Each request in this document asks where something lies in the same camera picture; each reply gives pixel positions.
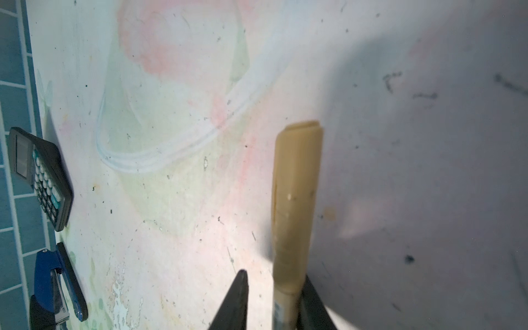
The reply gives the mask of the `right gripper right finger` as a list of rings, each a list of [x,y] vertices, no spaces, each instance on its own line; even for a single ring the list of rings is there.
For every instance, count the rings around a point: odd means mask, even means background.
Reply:
[[[308,276],[301,292],[298,329],[337,330]]]

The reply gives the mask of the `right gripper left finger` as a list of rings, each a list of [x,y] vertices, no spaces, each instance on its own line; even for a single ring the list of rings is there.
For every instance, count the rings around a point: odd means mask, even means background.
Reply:
[[[244,269],[237,272],[209,330],[246,330],[249,284]]]

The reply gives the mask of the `tan pen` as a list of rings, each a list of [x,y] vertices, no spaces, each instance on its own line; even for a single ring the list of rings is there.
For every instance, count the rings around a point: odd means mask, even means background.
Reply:
[[[276,138],[271,210],[273,329],[296,328],[322,147],[323,128],[316,120],[288,125]]]

